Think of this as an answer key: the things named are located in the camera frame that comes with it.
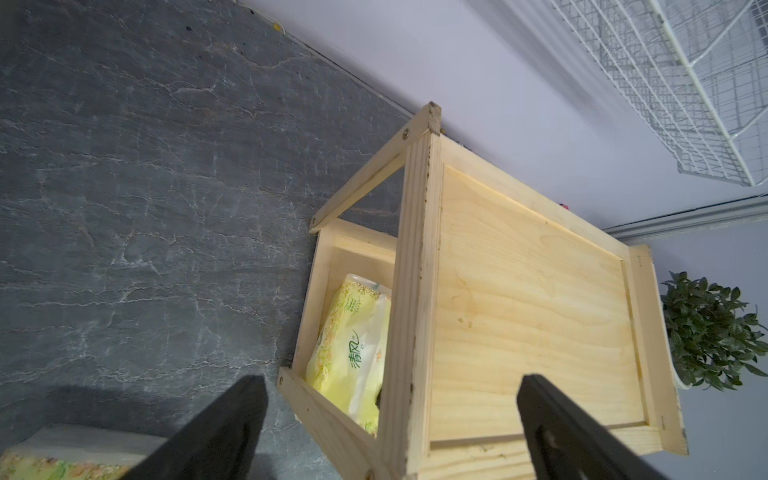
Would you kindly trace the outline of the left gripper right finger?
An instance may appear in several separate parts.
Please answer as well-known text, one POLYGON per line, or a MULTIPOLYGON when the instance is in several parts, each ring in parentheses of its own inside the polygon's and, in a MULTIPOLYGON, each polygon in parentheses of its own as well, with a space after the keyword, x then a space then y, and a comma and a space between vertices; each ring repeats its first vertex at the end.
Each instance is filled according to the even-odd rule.
POLYGON ((664 477, 542 375, 523 377, 517 407, 538 479, 664 477))

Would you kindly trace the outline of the wooden two-tier shelf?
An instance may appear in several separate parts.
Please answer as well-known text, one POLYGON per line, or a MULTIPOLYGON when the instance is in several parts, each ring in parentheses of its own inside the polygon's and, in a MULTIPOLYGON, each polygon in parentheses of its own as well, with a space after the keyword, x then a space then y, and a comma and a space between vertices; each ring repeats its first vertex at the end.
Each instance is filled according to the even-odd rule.
POLYGON ((516 396, 547 377, 634 453, 689 451, 650 249, 628 246, 445 136, 426 104, 313 216, 277 386, 345 479, 531 479, 516 396), (380 429, 304 375, 335 289, 393 291, 380 429))

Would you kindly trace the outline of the green tissue pack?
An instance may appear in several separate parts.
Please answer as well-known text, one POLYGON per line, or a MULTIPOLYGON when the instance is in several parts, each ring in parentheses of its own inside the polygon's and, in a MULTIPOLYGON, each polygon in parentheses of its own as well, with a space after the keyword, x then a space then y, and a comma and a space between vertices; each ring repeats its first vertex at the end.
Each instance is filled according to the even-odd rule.
POLYGON ((119 479, 163 437, 79 425, 48 425, 1 456, 3 479, 119 479))
POLYGON ((375 437, 379 428, 391 290, 349 274, 336 291, 305 381, 375 437))

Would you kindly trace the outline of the large potted green plant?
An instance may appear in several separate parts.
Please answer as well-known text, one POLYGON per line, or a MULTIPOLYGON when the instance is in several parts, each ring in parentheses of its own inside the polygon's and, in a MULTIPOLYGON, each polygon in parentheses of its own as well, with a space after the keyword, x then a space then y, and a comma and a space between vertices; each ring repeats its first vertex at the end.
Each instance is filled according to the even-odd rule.
POLYGON ((661 296, 674 372, 688 388, 734 391, 749 373, 765 378, 767 326, 741 290, 672 272, 661 296))

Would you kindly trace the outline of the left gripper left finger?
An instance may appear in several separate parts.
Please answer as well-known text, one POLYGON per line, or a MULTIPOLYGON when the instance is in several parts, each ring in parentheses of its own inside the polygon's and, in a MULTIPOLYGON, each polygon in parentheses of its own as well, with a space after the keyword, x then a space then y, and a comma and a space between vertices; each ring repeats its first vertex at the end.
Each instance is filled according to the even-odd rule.
POLYGON ((125 479, 245 479, 268 409, 265 378, 246 375, 125 479))

